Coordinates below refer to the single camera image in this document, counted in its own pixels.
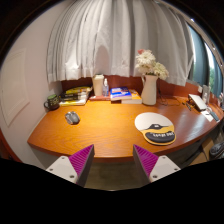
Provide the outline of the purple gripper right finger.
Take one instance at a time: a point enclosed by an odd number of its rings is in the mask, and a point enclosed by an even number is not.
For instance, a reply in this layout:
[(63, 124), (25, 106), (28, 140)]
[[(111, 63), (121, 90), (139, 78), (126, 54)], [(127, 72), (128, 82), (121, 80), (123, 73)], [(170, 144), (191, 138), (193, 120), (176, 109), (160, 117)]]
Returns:
[(152, 183), (180, 170), (167, 156), (157, 156), (133, 145), (133, 158), (143, 183)]

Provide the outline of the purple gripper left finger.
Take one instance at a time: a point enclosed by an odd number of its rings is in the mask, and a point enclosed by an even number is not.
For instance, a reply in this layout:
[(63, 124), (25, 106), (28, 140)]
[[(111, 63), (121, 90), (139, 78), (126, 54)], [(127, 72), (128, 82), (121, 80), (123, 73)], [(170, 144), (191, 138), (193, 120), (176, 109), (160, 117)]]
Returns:
[(84, 187), (94, 154), (94, 145), (87, 146), (69, 157), (59, 157), (47, 168), (47, 171), (78, 186)]

